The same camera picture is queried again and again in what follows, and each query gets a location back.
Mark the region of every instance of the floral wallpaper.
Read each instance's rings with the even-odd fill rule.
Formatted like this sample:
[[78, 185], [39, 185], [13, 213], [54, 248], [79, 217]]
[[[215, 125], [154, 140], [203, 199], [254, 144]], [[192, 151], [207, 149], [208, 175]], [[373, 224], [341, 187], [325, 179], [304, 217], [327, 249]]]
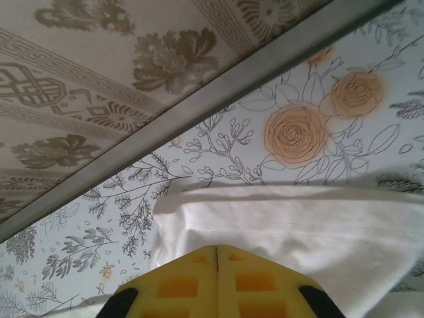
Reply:
[[[309, 184], [423, 195], [423, 25], [424, 2], [398, 5], [0, 244], [0, 317], [94, 303], [145, 273], [157, 233], [152, 209], [170, 193]], [[209, 46], [208, 34], [184, 36]], [[165, 48], [163, 36], [149, 37], [161, 49], [145, 63], [176, 47]], [[193, 52], [214, 56], [195, 47], [185, 54]], [[96, 151], [76, 135], [13, 149], [28, 166], [71, 165]], [[5, 182], [44, 189], [57, 180], [25, 178]], [[6, 208], [20, 204], [2, 200]], [[424, 253], [393, 290], [424, 290]]]
[[0, 2], [0, 222], [329, 1]]

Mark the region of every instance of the patterned ceiling panel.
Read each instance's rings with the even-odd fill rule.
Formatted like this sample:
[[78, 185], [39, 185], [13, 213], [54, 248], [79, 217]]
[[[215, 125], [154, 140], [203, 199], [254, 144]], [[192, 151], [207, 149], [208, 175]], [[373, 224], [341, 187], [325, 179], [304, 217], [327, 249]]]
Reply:
[[2, 1], [0, 222], [329, 1]]

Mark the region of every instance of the orange rose illustration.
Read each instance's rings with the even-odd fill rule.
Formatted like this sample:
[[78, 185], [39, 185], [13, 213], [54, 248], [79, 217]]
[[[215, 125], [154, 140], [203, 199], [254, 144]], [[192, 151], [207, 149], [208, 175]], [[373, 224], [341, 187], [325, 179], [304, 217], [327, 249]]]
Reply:
[[333, 48], [331, 46], [328, 46], [326, 48], [324, 48], [323, 50], [315, 53], [314, 55], [310, 56], [307, 60], [307, 62], [309, 63], [309, 65], [315, 65], [315, 67], [317, 66], [317, 64], [319, 62], [322, 62], [323, 60], [325, 60], [329, 53], [331, 52]]
[[265, 148], [288, 168], [319, 157], [327, 142], [325, 118], [312, 104], [297, 102], [273, 113], [264, 131]]
[[355, 117], [368, 114], [383, 99], [383, 87], [374, 74], [354, 72], [341, 78], [320, 105], [329, 116]]

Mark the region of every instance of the wallpaper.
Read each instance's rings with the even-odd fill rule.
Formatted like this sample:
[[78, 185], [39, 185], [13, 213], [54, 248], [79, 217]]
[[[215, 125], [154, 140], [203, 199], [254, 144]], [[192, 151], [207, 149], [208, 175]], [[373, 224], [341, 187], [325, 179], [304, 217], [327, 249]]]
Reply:
[[0, 222], [328, 2], [2, 1]]
[[[423, 195], [423, 26], [424, 1], [402, 3], [0, 244], [0, 317], [94, 303], [145, 273], [152, 209], [171, 193], [309, 184]], [[63, 162], [95, 153], [74, 136], [42, 142], [56, 143], [75, 152]], [[14, 146], [26, 165], [62, 162], [24, 156], [32, 145]], [[424, 290], [424, 253], [393, 290]]]

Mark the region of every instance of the white cloth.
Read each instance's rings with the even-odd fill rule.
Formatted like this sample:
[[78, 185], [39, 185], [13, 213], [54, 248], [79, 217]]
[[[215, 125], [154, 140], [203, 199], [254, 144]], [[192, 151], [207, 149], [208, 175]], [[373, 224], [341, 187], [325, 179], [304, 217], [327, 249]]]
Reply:
[[349, 318], [365, 316], [424, 250], [424, 197], [388, 191], [199, 189], [159, 201], [154, 220], [150, 269], [205, 245], [231, 244], [317, 280]]

